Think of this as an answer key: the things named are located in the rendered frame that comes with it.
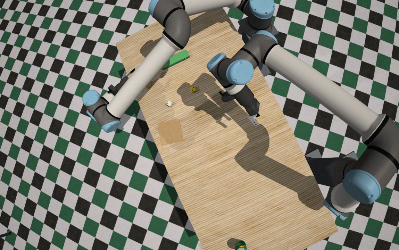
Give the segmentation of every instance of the blue joint cap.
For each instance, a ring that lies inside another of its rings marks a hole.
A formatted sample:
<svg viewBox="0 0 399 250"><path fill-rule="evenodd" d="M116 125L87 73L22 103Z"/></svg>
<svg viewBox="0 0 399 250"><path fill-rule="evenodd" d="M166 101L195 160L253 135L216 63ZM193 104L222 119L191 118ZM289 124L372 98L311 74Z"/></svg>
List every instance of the blue joint cap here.
<svg viewBox="0 0 399 250"><path fill-rule="evenodd" d="M88 90L82 95L82 102L85 106L91 106L99 101L100 95L96 90Z"/></svg>
<svg viewBox="0 0 399 250"><path fill-rule="evenodd" d="M148 12L151 16L153 16L153 11L155 10L156 4L159 0L151 0L150 4L148 5Z"/></svg>
<svg viewBox="0 0 399 250"><path fill-rule="evenodd" d="M275 2L273 0L250 0L250 11L261 19L268 19L274 15Z"/></svg>
<svg viewBox="0 0 399 250"><path fill-rule="evenodd" d="M110 133L112 131L115 131L119 126L120 126L120 121L114 120L113 122L109 122L109 123L105 124L104 126L102 126L102 129L105 132Z"/></svg>
<svg viewBox="0 0 399 250"><path fill-rule="evenodd" d="M223 59L226 55L224 53L220 53L215 55L212 59L210 59L210 61L207 63L207 69L210 71L213 69L213 67L215 67L215 65L217 65L218 62L221 61L221 59Z"/></svg>
<svg viewBox="0 0 399 250"><path fill-rule="evenodd" d="M341 220L346 220L347 217L344 217L343 215L341 215L339 212L337 212L337 210L335 210L333 207L331 207L329 205L329 203L326 201L326 199L324 199L323 201L323 205L325 207L327 207L334 215L336 215L338 218L340 218Z"/></svg>
<svg viewBox="0 0 399 250"><path fill-rule="evenodd" d="M345 175L343 187L352 198L364 204L373 203L382 193L377 179L360 169L353 169Z"/></svg>
<svg viewBox="0 0 399 250"><path fill-rule="evenodd" d="M269 33L269 32L267 32L267 31L265 31L265 30L260 30L260 31L258 31L258 32L255 33L255 35L258 35L258 34L260 34L260 35L267 35L268 37L271 37L273 40L275 40L276 43L278 43L278 40L275 38L274 35L272 35L272 33Z"/></svg>
<svg viewBox="0 0 399 250"><path fill-rule="evenodd" d="M95 122L98 122L98 121L94 118L94 116L93 116L90 112L88 112L88 110L87 110L87 114L88 114L91 118L93 118L93 120L94 120Z"/></svg>
<svg viewBox="0 0 399 250"><path fill-rule="evenodd" d="M228 66L226 77L233 84L247 84L253 77L253 66L248 60L236 60Z"/></svg>

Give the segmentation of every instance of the checkered floor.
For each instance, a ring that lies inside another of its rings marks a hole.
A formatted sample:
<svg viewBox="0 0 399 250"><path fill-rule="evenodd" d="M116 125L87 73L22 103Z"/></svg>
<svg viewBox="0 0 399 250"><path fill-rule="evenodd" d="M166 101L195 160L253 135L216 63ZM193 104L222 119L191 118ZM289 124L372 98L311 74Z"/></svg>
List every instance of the checkered floor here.
<svg viewBox="0 0 399 250"><path fill-rule="evenodd" d="M0 234L12 232L0 249L199 250L137 101L120 133L82 105L119 81L115 44L155 22L149 3L0 0ZM399 0L275 3L280 45L399 128ZM225 10L238 28L243 14ZM266 80L303 153L365 150L284 77ZM375 203L334 220L339 232L308 250L399 250L399 171Z"/></svg>

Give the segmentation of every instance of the wood grain surface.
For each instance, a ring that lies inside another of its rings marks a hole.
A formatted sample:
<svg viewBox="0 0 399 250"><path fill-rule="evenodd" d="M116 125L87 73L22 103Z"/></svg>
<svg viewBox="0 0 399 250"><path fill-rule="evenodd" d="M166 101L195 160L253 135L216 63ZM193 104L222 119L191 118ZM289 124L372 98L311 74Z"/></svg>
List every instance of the wood grain surface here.
<svg viewBox="0 0 399 250"><path fill-rule="evenodd" d="M336 233L324 197L280 106L257 68L248 87L260 102L254 126L206 68L244 45L223 9L190 17L190 58L152 79L139 105L177 194L204 250L303 250ZM118 42L127 71L161 38L152 24ZM166 106L172 101L173 106ZM179 119L182 142L161 145L158 123Z"/></svg>

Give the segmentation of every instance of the cardboard square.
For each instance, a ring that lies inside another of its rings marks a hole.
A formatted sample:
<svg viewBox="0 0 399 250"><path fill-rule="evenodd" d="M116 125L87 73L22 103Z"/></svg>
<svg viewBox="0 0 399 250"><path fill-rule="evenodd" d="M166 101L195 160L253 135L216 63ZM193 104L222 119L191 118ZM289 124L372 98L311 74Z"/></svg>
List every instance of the cardboard square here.
<svg viewBox="0 0 399 250"><path fill-rule="evenodd" d="M162 146L184 141L179 119L158 123L158 129Z"/></svg>

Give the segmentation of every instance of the soda can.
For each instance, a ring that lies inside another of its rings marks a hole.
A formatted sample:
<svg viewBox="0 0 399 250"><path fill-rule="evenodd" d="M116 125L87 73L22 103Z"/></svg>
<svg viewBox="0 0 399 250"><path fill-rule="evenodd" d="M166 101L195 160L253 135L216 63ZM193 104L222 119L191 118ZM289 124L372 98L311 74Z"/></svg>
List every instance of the soda can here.
<svg viewBox="0 0 399 250"><path fill-rule="evenodd" d="M235 250L247 250L246 243L244 241L237 241L235 243Z"/></svg>

